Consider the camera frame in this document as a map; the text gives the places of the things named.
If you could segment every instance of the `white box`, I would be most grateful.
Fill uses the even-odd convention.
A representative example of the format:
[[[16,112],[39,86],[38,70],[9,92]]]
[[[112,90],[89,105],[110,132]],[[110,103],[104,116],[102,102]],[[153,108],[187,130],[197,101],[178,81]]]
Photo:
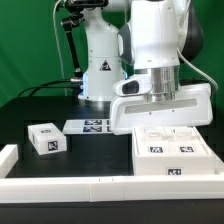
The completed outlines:
[[[134,175],[214,174],[215,157],[195,128],[133,129]]]
[[[39,155],[67,150],[66,137],[52,123],[28,126],[28,135]]]

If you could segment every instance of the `green backdrop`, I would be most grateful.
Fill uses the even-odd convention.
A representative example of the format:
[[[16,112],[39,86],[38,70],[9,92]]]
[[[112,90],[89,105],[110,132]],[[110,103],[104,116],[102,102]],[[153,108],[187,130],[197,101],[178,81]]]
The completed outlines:
[[[16,97],[25,88],[61,79],[52,13],[54,0],[1,1],[0,9],[0,106]],[[204,31],[204,48],[193,64],[208,73],[219,84],[213,105],[224,111],[223,53],[224,1],[193,0],[196,14]],[[59,39],[65,63],[65,78],[73,76],[67,40],[60,26],[68,16],[65,9],[57,13]],[[123,13],[104,14],[106,20],[120,27]],[[81,67],[87,67],[83,27],[74,31]],[[180,70],[184,77],[197,77],[187,66]],[[63,90],[43,90],[43,95],[64,94]]]

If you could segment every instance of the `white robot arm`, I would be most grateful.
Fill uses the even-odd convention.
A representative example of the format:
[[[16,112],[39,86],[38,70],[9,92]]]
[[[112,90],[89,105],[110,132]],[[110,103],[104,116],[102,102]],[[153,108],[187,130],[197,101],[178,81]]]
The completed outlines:
[[[118,40],[120,56],[134,66],[134,75],[114,85],[117,97],[110,109],[113,133],[131,133],[133,127],[141,125],[198,126],[211,122],[210,85],[179,85],[177,49],[194,58],[202,47],[199,44],[190,54],[185,51],[189,48],[185,46],[189,3],[132,2],[131,19],[120,30]],[[196,30],[202,40],[200,28]]]

